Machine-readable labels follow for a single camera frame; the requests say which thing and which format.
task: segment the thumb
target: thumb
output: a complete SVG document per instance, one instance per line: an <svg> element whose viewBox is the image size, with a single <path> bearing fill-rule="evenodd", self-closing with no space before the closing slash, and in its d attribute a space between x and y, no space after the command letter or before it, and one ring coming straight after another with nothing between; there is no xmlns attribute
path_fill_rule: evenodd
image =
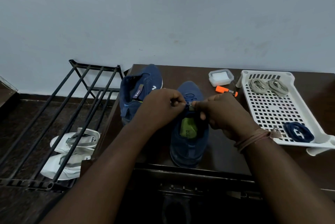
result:
<svg viewBox="0 0 335 224"><path fill-rule="evenodd" d="M174 112L174 114L177 116L179 115L185 108L186 104L183 102L178 102L177 104L175 104L172 107L172 111Z"/></svg>
<svg viewBox="0 0 335 224"><path fill-rule="evenodd" d="M208 111L208 101L193 101L192 102L192 107L194 107L194 109L196 111L204 111L207 112Z"/></svg>

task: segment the forearm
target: forearm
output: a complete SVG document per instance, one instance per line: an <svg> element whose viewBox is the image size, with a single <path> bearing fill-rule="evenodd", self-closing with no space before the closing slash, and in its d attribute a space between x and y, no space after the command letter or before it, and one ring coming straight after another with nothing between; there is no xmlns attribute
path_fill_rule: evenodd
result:
<svg viewBox="0 0 335 224"><path fill-rule="evenodd" d="M136 157L150 136L143 128L125 126L42 223L113 222Z"/></svg>
<svg viewBox="0 0 335 224"><path fill-rule="evenodd" d="M244 155L279 223L335 223L335 204L273 140L249 145Z"/></svg>

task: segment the person's left hand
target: person's left hand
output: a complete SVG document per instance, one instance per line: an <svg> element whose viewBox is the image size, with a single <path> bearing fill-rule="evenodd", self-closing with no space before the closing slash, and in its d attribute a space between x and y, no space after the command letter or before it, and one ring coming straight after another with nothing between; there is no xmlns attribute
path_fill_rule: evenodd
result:
<svg viewBox="0 0 335 224"><path fill-rule="evenodd" d="M176 118L185 105L184 97L177 90L153 90L144 98L130 124L153 134Z"/></svg>

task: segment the person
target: person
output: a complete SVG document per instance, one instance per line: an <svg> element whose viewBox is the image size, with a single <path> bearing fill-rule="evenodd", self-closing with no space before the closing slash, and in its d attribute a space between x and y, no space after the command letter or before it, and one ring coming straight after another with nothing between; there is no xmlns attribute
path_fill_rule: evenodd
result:
<svg viewBox="0 0 335 224"><path fill-rule="evenodd" d="M132 121L40 223L113 223L137 155L185 104L172 89L147 95ZM192 106L212 128L222 129L236 145L244 144L242 153L278 223L335 223L333 201L267 134L258 137L260 127L231 94L215 95ZM258 140L246 144L255 135ZM94 211L85 210L88 202Z"/></svg>

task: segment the orange marker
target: orange marker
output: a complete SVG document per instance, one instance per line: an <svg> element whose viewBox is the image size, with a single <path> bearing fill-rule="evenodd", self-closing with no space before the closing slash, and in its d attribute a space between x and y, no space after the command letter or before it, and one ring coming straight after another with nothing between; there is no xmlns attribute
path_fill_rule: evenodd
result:
<svg viewBox="0 0 335 224"><path fill-rule="evenodd" d="M229 90L228 88L222 87L222 86L217 86L215 91L219 92L219 93L231 93L232 95L234 95L235 97L237 96L237 91L233 91L233 90Z"/></svg>

